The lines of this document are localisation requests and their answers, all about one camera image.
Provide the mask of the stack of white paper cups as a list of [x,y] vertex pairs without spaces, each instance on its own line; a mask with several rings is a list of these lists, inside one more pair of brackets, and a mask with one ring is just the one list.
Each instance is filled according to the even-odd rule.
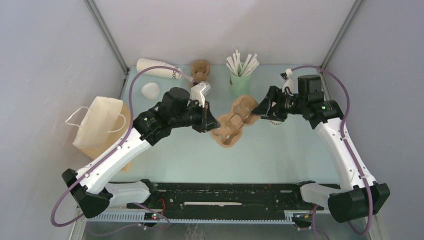
[[141,72],[147,68],[151,67],[167,67],[167,68],[154,68],[146,72],[147,75],[155,76],[155,77],[162,77],[162,78],[168,78],[173,80],[179,80],[182,75],[178,72],[181,69],[177,66],[171,65],[169,63],[166,63],[164,61],[150,59],[150,58],[139,58],[136,63],[136,69],[138,72]]

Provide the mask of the brown paper bag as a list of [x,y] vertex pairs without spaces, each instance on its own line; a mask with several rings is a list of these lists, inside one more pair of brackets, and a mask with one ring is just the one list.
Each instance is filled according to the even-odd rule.
[[81,106],[65,123],[77,127],[72,144],[95,160],[128,130],[133,118],[120,99],[97,96],[90,106]]

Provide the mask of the single white paper cup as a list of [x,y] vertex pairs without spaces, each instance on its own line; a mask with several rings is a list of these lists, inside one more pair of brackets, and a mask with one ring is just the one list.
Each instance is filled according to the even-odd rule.
[[282,124],[282,122],[281,122],[281,121],[275,121],[275,120],[270,120],[270,123],[271,123],[273,126],[280,126],[280,125]]

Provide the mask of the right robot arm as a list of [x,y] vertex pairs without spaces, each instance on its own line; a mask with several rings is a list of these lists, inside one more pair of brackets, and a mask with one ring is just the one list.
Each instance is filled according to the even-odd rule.
[[391,192],[386,183],[378,183],[363,163],[349,139],[344,114],[334,100],[325,100],[318,75],[298,77],[298,92],[288,85],[269,87],[267,94],[251,114],[261,119],[284,122],[288,115],[301,115],[321,137],[330,154],[339,179],[339,188],[305,183],[291,194],[291,204],[304,209],[310,203],[324,207],[338,223],[375,215]]

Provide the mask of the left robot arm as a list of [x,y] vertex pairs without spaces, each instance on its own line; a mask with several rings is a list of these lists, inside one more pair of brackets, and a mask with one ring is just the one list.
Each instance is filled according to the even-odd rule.
[[105,153],[77,171],[67,169],[62,173],[86,218],[94,218],[116,205],[156,206],[159,191],[150,180],[130,183],[111,183],[110,180],[135,157],[168,137],[172,129],[191,127],[199,133],[207,133],[219,128],[221,125],[206,101],[209,91],[210,86],[201,84],[190,91],[171,88],[154,107],[140,113],[128,131]]

